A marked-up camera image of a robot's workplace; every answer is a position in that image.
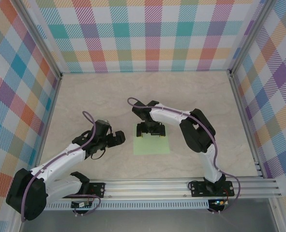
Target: plaid wall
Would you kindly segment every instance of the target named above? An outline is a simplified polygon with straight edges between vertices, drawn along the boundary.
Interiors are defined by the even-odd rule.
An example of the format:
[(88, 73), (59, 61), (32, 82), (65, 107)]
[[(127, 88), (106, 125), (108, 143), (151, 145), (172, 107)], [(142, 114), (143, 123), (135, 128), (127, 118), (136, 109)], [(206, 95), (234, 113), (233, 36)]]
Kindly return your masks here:
[(278, 0), (235, 75), (268, 177), (286, 206), (286, 0)]
[(13, 175), (38, 151), (57, 77), (9, 0), (0, 0), (0, 232)]
[(254, 26), (255, 21), (256, 21), (256, 19), (258, 18), (258, 16), (259, 16), (259, 14), (260, 14), (260, 12), (261, 12), (261, 10), (262, 10), (262, 7), (263, 7), (263, 5), (264, 5), (265, 2), (266, 2), (266, 0), (260, 0), (260, 3), (259, 3), (259, 5), (258, 5), (257, 8), (256, 8), (255, 13), (254, 13), (254, 15), (252, 16), (252, 18), (251, 18), (251, 20), (250, 20), (250, 22), (249, 22), (249, 24), (248, 24), (248, 27), (247, 27), (247, 29), (245, 30), (244, 34), (243, 34), (243, 37), (242, 37), (242, 39), (241, 39), (241, 41), (240, 41), (240, 43), (239, 43), (239, 46), (238, 46), (238, 48), (236, 49), (236, 51), (235, 51), (235, 53), (234, 53), (234, 55), (233, 55), (233, 58), (232, 58), (232, 60), (231, 60), (231, 62), (230, 62), (230, 64), (229, 64), (228, 69), (232, 69), (233, 64), (234, 64), (234, 62), (236, 61), (236, 58), (238, 57), (241, 48), (242, 48), (243, 45), (245, 44), (245, 41), (246, 41), (246, 39), (247, 39), (247, 37), (248, 37), (248, 35), (249, 35), (249, 33), (250, 33), (252, 27)]
[(80, 73), (226, 70), (260, 1), (24, 2), (63, 70)]

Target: beige tabletop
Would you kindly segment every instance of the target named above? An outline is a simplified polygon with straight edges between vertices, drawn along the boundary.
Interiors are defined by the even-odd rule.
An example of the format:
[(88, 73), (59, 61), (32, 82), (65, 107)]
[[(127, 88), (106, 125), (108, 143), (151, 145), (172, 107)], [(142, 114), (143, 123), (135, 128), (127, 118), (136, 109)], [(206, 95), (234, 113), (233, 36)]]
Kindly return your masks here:
[(90, 158), (66, 174), (79, 171), (90, 179), (203, 177), (198, 155), (186, 145), (179, 127), (168, 126), (169, 154), (134, 155), (133, 125), (141, 120), (127, 104), (128, 97), (147, 104), (200, 109), (216, 130), (220, 168), (236, 176), (254, 176), (256, 169), (226, 72), (132, 72), (66, 74), (50, 124), (41, 163), (64, 150), (91, 129), (82, 111), (95, 120), (107, 119), (126, 142)]

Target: enclosure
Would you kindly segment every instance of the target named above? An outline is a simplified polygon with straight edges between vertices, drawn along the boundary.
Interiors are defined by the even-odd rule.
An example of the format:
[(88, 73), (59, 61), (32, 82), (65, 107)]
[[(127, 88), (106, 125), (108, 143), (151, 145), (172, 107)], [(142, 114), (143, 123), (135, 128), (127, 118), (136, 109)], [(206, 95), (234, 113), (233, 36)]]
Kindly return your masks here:
[[(219, 167), (241, 182), (231, 212), (211, 215), (213, 198), (191, 196), (188, 183), (205, 173), (179, 127), (136, 136), (142, 120), (129, 97), (204, 113)], [(5, 202), (15, 173), (90, 130), (82, 111), (126, 138), (60, 176), (79, 171), (105, 183), (103, 206), (77, 218), (71, 199), (60, 199), (21, 224)], [(238, 182), (227, 180), (236, 194)], [(0, 0), (0, 232), (61, 224), (286, 231), (286, 0)]]

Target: cable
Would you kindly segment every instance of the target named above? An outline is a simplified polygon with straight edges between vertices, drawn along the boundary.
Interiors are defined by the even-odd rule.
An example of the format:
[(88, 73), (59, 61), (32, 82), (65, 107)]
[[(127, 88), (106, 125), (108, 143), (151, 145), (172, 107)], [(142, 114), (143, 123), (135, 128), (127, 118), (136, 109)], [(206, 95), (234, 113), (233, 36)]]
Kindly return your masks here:
[[(91, 189), (91, 191), (92, 191), (92, 195), (94, 195), (94, 191), (93, 191), (93, 189)], [(94, 202), (94, 198), (92, 199), (92, 202), (91, 202), (91, 204)]]
[(193, 116), (190, 115), (190, 114), (183, 113), (183, 112), (180, 112), (180, 111), (178, 111), (178, 110), (173, 110), (173, 109), (166, 108), (166, 107), (160, 107), (160, 106), (137, 106), (137, 105), (134, 105), (134, 104), (130, 103), (130, 100), (135, 100), (135, 101), (137, 101), (137, 102), (139, 102), (139, 100), (136, 99), (136, 98), (133, 98), (133, 97), (129, 97), (129, 98), (127, 99), (128, 104), (129, 104), (130, 106), (134, 107), (134, 108), (140, 108), (140, 109), (160, 109), (160, 110), (170, 111), (170, 112), (173, 112), (173, 113), (176, 113), (176, 114), (179, 114), (179, 115), (185, 115), (185, 116), (191, 118), (192, 120), (194, 120), (197, 124), (199, 124), (199, 125), (205, 130), (205, 132), (209, 135), (209, 137), (211, 138), (212, 143), (213, 143), (214, 146), (215, 146), (215, 156), (214, 156), (214, 160), (213, 160), (213, 165), (214, 165), (215, 169), (217, 169), (219, 172), (221, 172), (221, 173), (224, 174), (224, 175), (227, 175), (227, 176), (229, 176), (229, 177), (232, 177), (232, 178), (236, 179), (236, 181), (238, 182), (238, 185), (239, 185), (239, 189), (238, 189), (238, 193), (237, 193), (237, 195), (236, 195), (236, 198), (233, 200), (233, 203), (232, 203), (230, 206), (228, 206), (226, 209), (224, 209), (224, 210), (230, 209), (230, 208), (236, 203), (236, 201), (238, 200), (238, 198), (239, 198), (239, 196), (240, 196), (240, 193), (241, 193), (241, 183), (240, 183), (239, 179), (238, 179), (236, 176), (221, 171), (221, 170), (219, 169), (219, 167), (217, 166), (217, 164), (216, 164), (216, 159), (217, 159), (217, 155), (218, 155), (218, 147), (217, 147), (215, 138), (213, 137), (213, 135), (211, 134), (211, 132), (206, 128), (206, 126), (205, 126), (202, 122), (200, 122), (198, 119), (196, 119), (195, 117), (193, 117)]
[(97, 208), (99, 208), (100, 204), (101, 204), (101, 198), (98, 197), (97, 195), (90, 195), (90, 194), (71, 194), (71, 195), (68, 195), (68, 197), (93, 197), (93, 198), (96, 198), (99, 200), (99, 203), (98, 205), (94, 208), (94, 209), (91, 209), (89, 210), (88, 212), (86, 212), (85, 214), (79, 214), (78, 212), (76, 212), (76, 208), (74, 209), (74, 213), (75, 213), (75, 216), (77, 217), (77, 215), (80, 215), (80, 216), (85, 216), (85, 215), (88, 215), (88, 214), (91, 214), (93, 213)]
[(225, 188), (223, 188), (223, 190), (226, 192), (226, 202), (227, 202), (229, 200), (229, 193)]
[(68, 153), (64, 152), (64, 153), (60, 154), (59, 156), (55, 157), (54, 159), (52, 159), (48, 164), (46, 164), (41, 170), (39, 170), (39, 171), (32, 177), (32, 179), (31, 179), (30, 182), (28, 183), (28, 185), (27, 185), (27, 187), (26, 187), (26, 189), (25, 189), (25, 191), (24, 191), (24, 193), (23, 193), (23, 197), (22, 197), (21, 211), (20, 211), (20, 212), (21, 212), (21, 221), (22, 221), (22, 222), (25, 222), (25, 221), (26, 221), (26, 219), (25, 219), (25, 203), (26, 203), (27, 193), (28, 193), (28, 191), (29, 191), (29, 189), (30, 189), (31, 184), (32, 184), (32, 183), (34, 182), (34, 180), (36, 179), (36, 177), (37, 177), (40, 173), (42, 173), (42, 171), (44, 171), (45, 169), (47, 169), (47, 167), (48, 167), (50, 164), (52, 164), (53, 162), (55, 162), (56, 160), (60, 159), (60, 158), (63, 157), (63, 156), (66, 156), (66, 155), (68, 155), (68, 154), (71, 154), (71, 153), (73, 153), (73, 152), (76, 152), (76, 151), (82, 149), (84, 146), (86, 146), (88, 143), (90, 143), (91, 140), (94, 138), (95, 130), (96, 130), (94, 118), (93, 118), (92, 115), (89, 114), (87, 111), (83, 111), (82, 114), (83, 114), (83, 116), (84, 116), (89, 122), (91, 122), (91, 123), (93, 124), (93, 132), (92, 132), (91, 138), (90, 138), (86, 143), (84, 143), (82, 146), (80, 146), (80, 147), (78, 147), (78, 148), (75, 148), (75, 149), (69, 151)]
[(189, 190), (191, 190), (190, 184), (193, 183), (193, 182), (197, 182), (197, 181), (196, 181), (196, 180), (193, 180), (193, 181), (190, 181), (190, 182), (188, 183), (188, 189), (189, 189)]
[(102, 155), (100, 155), (100, 157), (94, 159), (94, 158), (92, 158), (94, 154), (92, 154), (91, 155), (91, 159), (92, 160), (97, 160), (97, 159), (101, 158), (105, 154), (105, 152), (106, 152), (106, 149), (104, 148), (104, 152), (102, 153)]

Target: black mounting bracket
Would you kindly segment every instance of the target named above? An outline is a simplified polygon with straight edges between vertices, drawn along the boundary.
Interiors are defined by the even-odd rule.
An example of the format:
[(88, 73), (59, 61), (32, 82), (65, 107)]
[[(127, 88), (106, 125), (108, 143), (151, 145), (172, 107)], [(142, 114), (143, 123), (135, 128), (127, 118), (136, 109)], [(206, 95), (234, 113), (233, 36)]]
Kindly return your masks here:
[(155, 122), (152, 130), (149, 129), (145, 122), (138, 123), (136, 126), (136, 136), (143, 137), (142, 133), (149, 133), (151, 135), (165, 136), (166, 135), (166, 127), (161, 122)]
[[(125, 141), (123, 131), (117, 131), (115, 132), (116, 136), (113, 135), (112, 127), (110, 126), (109, 122), (97, 120), (95, 125), (96, 131), (93, 140), (82, 148), (84, 151), (86, 151), (86, 159), (89, 156), (92, 158), (93, 154), (95, 154), (98, 150), (105, 151), (106, 148), (121, 145)], [(93, 128), (74, 138), (72, 143), (82, 146), (91, 138), (92, 134)]]
[[(104, 197), (104, 193), (105, 193), (105, 183), (89, 183), (88, 185), (88, 190), (86, 194), (90, 194), (90, 195), (96, 195), (100, 198)], [(79, 209), (88, 209), (92, 206), (92, 199), (93, 198), (86, 198), (85, 201), (72, 201), (71, 203), (71, 208), (79, 208)]]
[(192, 197), (233, 197), (234, 189), (231, 181), (225, 181), (217, 192), (208, 191), (206, 181), (192, 181), (189, 183)]

